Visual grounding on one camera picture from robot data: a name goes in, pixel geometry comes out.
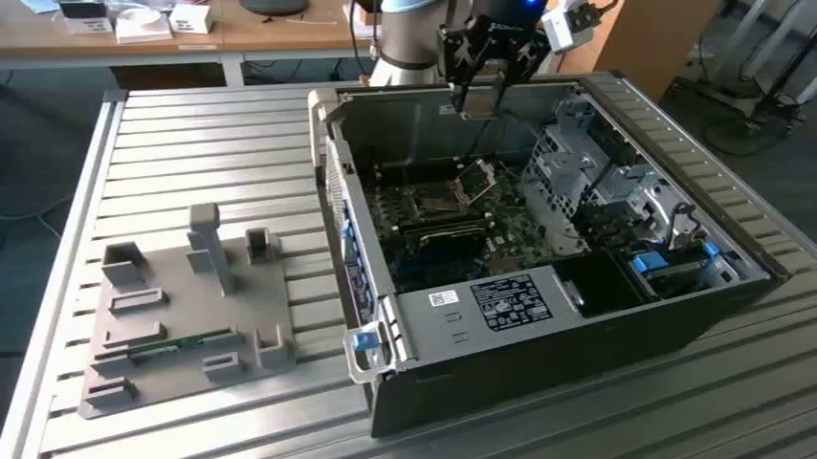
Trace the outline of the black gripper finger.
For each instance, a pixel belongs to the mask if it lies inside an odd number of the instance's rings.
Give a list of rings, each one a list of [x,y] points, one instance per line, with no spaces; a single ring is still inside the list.
[[[441,42],[441,76],[452,88],[453,108],[461,112],[473,79],[484,65],[485,41]]]
[[[497,113],[508,89],[528,83],[548,57],[548,43],[529,42],[515,57],[508,59],[507,67],[500,70],[492,84],[492,112]]]

